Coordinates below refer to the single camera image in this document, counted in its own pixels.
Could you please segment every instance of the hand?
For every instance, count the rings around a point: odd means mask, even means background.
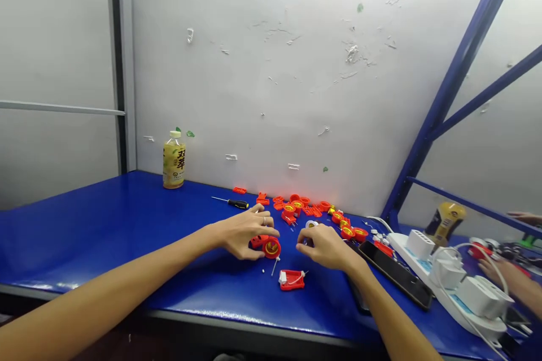
[[[495,265],[501,271],[502,277],[508,285],[510,292],[517,296],[517,292],[522,287],[530,285],[531,279],[525,275],[518,267],[509,261],[504,259],[496,261]],[[495,282],[498,286],[502,287],[501,279],[499,278],[495,268],[487,261],[487,259],[481,259],[478,266],[484,271],[489,279]]]
[[[258,258],[262,258],[264,253],[263,251],[255,251],[248,247],[251,238],[258,235],[270,235],[277,238],[281,236],[274,229],[274,221],[271,213],[257,213],[263,209],[264,207],[258,203],[246,212],[239,213],[214,224],[209,224],[205,228],[208,228],[209,235],[212,238],[216,238],[216,246],[224,247],[237,259],[251,259],[255,261]]]
[[[528,212],[508,212],[508,215],[516,220],[522,221],[523,223],[530,224],[532,226],[537,226],[542,224],[542,216],[528,213]]]
[[[311,239],[314,247],[303,245],[304,239]],[[359,265],[361,260],[369,269],[367,263],[344,243],[337,232],[332,227],[324,224],[311,228],[302,228],[295,248],[326,268],[346,272],[349,265],[352,263]]]

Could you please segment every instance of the screwdriver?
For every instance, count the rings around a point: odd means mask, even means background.
[[[218,200],[224,200],[224,201],[227,201],[228,204],[230,206],[235,206],[236,208],[238,209],[242,209],[242,210],[246,210],[248,209],[248,203],[245,202],[244,200],[232,200],[232,199],[221,199],[219,197],[214,197],[214,196],[211,196],[213,199],[218,199]]]

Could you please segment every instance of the smartphone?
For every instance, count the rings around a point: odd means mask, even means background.
[[[418,277],[411,274],[405,267],[388,257],[370,241],[366,241],[360,246],[357,246],[354,243],[350,243],[349,245],[350,248],[362,256],[364,260],[369,262],[387,279],[392,281],[393,284],[406,294],[416,305],[425,311],[429,310],[433,299],[433,292]]]

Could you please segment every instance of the yellow bottle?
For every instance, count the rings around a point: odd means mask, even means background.
[[[454,230],[465,219],[466,210],[456,203],[444,202],[436,210],[424,234],[439,246],[446,247]]]
[[[164,144],[164,187],[177,189],[185,181],[186,145],[180,142],[181,132],[170,131],[169,141]]]

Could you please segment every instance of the screwdriver handle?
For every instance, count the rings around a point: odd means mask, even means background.
[[[235,206],[236,208],[238,209],[243,209],[243,210],[246,210],[248,209],[248,203],[245,202],[244,200],[228,200],[228,204],[230,206]]]

